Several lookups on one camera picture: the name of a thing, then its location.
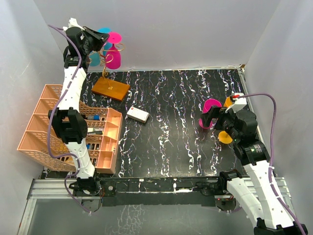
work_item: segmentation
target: wooden base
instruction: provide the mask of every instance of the wooden base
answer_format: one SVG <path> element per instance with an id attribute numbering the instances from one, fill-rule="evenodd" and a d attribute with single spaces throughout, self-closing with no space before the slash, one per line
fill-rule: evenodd
<path id="1" fill-rule="evenodd" d="M 129 88 L 130 85 L 100 77 L 91 91 L 118 101 L 123 101 Z"/>

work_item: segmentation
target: black marble table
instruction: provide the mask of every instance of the black marble table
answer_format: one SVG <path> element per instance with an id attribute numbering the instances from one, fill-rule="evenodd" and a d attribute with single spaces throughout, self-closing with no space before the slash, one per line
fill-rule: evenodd
<path id="1" fill-rule="evenodd" d="M 123 115 L 114 177 L 216 176 L 233 168 L 243 173 L 231 145 L 219 142 L 219 131 L 199 127 L 207 99 L 223 104 L 232 92 L 243 92 L 237 70 L 112 72 L 109 79 L 131 87 L 123 102 L 91 92 L 100 76 L 87 75 L 81 100 Z M 126 118 L 131 106 L 150 113 L 146 124 Z M 42 178 L 65 175 L 48 171 Z"/>

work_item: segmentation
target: storage organizer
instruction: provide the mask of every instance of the storage organizer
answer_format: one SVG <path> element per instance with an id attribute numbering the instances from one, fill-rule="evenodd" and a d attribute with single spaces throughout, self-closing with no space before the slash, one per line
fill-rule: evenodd
<path id="1" fill-rule="evenodd" d="M 18 150 L 51 170 L 75 171 L 71 156 L 53 159 L 47 150 L 48 111 L 58 101 L 62 85 L 45 85 Z M 87 135 L 86 144 L 90 160 L 97 172 L 113 174 L 118 152 L 118 140 L 122 124 L 122 114 L 112 108 L 92 108 L 80 101 L 79 112 L 87 115 L 99 115 L 100 121 L 86 120 L 88 127 L 103 129 L 103 135 Z M 69 150 L 51 129 L 51 150 L 54 155 L 68 153 Z"/>

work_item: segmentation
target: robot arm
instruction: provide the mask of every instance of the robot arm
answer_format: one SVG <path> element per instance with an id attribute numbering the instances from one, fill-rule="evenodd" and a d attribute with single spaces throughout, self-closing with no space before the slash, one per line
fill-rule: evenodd
<path id="1" fill-rule="evenodd" d="M 239 98 L 241 95 L 231 96 L 233 105 L 229 108 L 212 106 L 201 118 L 205 127 L 213 118 L 217 118 L 215 129 L 224 130 L 232 137 L 235 154 L 250 176 L 259 200 L 250 193 L 237 170 L 221 172 L 219 184 L 223 190 L 233 194 L 245 210 L 254 226 L 254 234 L 299 235 L 301 232 L 297 224 L 271 188 L 273 184 L 283 200 L 273 175 L 272 183 L 269 183 L 269 155 L 265 145 L 256 137 L 256 115 L 243 110 L 246 98 Z M 307 233 L 305 225 L 302 224 L 302 227 Z"/>
<path id="2" fill-rule="evenodd" d="M 68 47 L 64 52 L 65 78 L 61 97 L 64 93 L 66 94 L 54 113 L 52 127 L 57 137 L 62 139 L 70 153 L 77 156 L 77 159 L 73 158 L 73 161 L 76 169 L 79 170 L 77 174 L 78 189 L 97 191 L 99 182 L 95 180 L 95 168 L 90 161 L 86 147 L 88 128 L 86 121 L 79 113 L 79 102 L 82 85 L 89 66 L 89 54 L 92 51 L 99 51 L 109 35 L 93 31 L 85 26 L 81 27 L 74 18 L 69 20 L 68 27 L 64 27 L 63 30 L 78 48 L 82 57 L 82 63 L 79 66 L 79 55 L 73 48 L 73 45 L 68 43 Z"/>

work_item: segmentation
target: gray floor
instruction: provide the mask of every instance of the gray floor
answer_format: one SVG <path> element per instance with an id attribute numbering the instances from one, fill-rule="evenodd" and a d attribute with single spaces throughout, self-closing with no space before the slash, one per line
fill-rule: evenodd
<path id="1" fill-rule="evenodd" d="M 102 207 L 83 213 L 72 200 L 38 200 L 29 235 L 252 235 L 243 210 L 226 215 L 197 205 Z"/>

